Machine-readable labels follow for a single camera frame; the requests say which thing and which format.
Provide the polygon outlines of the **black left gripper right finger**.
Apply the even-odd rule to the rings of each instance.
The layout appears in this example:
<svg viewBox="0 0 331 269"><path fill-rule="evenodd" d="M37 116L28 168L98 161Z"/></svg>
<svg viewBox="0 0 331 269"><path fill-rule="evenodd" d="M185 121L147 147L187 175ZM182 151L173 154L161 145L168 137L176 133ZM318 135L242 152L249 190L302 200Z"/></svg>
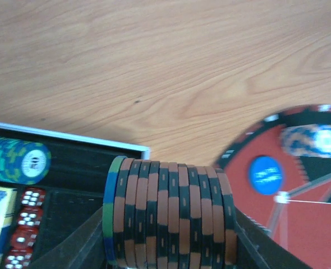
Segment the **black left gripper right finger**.
<svg viewBox="0 0 331 269"><path fill-rule="evenodd" d="M248 269L309 269L265 234L240 210L236 210L237 268Z"/></svg>

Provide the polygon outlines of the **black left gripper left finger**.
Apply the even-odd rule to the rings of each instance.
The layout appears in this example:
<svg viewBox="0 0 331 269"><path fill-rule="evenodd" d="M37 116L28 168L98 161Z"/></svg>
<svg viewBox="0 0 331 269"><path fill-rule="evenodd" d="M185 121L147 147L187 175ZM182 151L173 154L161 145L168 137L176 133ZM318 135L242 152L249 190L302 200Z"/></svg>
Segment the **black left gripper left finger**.
<svg viewBox="0 0 331 269"><path fill-rule="evenodd" d="M29 268L106 268L102 234L102 209L97 210L61 244L33 261Z"/></svg>

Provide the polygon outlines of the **blue small blind button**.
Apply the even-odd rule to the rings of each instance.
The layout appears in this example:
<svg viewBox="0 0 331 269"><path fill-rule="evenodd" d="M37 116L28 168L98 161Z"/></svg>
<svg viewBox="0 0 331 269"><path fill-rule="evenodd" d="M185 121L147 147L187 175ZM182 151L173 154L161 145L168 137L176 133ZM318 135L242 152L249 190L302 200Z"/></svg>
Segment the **blue small blind button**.
<svg viewBox="0 0 331 269"><path fill-rule="evenodd" d="M265 196L277 193L285 181L280 163L275 158L265 155L253 159L248 176L250 186Z"/></svg>

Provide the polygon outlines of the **brown black hundred chip stack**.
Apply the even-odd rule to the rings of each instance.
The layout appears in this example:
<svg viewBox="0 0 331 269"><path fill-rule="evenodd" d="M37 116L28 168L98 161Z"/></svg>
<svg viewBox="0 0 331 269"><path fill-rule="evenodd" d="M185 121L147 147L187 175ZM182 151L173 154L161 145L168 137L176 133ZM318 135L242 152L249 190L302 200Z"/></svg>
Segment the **brown black hundred chip stack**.
<svg viewBox="0 0 331 269"><path fill-rule="evenodd" d="M224 171L117 156L103 197L107 263L235 268L236 214Z"/></svg>

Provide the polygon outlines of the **blue orange ten chip stack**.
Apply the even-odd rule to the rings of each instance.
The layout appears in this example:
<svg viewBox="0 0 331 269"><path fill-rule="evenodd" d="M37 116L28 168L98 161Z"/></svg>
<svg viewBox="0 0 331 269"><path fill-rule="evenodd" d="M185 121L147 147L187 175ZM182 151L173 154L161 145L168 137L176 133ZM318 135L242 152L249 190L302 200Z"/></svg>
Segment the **blue orange ten chip stack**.
<svg viewBox="0 0 331 269"><path fill-rule="evenodd" d="M282 149L292 156L331 158L331 125L287 127L281 131L280 141Z"/></svg>

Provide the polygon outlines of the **round red black poker mat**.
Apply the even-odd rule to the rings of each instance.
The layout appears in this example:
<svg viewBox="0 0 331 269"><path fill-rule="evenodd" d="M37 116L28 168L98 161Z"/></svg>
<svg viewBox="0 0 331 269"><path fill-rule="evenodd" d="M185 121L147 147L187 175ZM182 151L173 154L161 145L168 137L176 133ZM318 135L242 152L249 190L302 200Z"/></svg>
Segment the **round red black poker mat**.
<svg viewBox="0 0 331 269"><path fill-rule="evenodd" d="M281 147L284 128L331 125L331 105L296 106L249 127L214 166L228 177L235 209L278 245L310 266L331 268L331 158L299 157ZM258 156L275 158L284 172L281 189L269 196L250 186L248 170Z"/></svg>

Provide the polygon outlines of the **red dice row in case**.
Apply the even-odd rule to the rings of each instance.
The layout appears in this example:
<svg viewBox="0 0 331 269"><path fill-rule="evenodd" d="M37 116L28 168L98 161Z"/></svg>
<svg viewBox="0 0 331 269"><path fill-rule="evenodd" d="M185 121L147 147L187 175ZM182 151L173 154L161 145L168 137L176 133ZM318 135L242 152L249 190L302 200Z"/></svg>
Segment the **red dice row in case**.
<svg viewBox="0 0 331 269"><path fill-rule="evenodd" d="M27 187L22 193L16 229L11 236L3 268L27 268L30 264L44 215L45 197L46 190L37 187Z"/></svg>

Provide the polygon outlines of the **aluminium poker chip case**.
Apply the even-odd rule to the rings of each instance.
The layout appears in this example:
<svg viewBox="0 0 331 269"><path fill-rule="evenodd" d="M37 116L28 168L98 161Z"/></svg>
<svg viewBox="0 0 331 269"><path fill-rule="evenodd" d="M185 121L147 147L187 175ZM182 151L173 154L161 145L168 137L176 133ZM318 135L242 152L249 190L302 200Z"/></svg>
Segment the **aluminium poker chip case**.
<svg viewBox="0 0 331 269"><path fill-rule="evenodd" d="M12 124L0 123L0 137L43 143L52 156L48 174L38 183L0 182L20 191L18 213L27 187L46 190L44 215L30 263L61 244L97 210L103 210L108 171L117 156L149 160L149 149L144 146Z"/></svg>

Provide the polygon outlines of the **poker chip row in case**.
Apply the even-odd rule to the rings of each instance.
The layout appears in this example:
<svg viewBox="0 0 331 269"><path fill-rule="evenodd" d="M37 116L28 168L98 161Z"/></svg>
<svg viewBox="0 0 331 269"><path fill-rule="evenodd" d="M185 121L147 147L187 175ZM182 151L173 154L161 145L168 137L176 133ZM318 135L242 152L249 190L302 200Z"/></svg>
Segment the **poker chip row in case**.
<svg viewBox="0 0 331 269"><path fill-rule="evenodd" d="M51 159L43 143L0 137L0 182L36 184L48 174Z"/></svg>

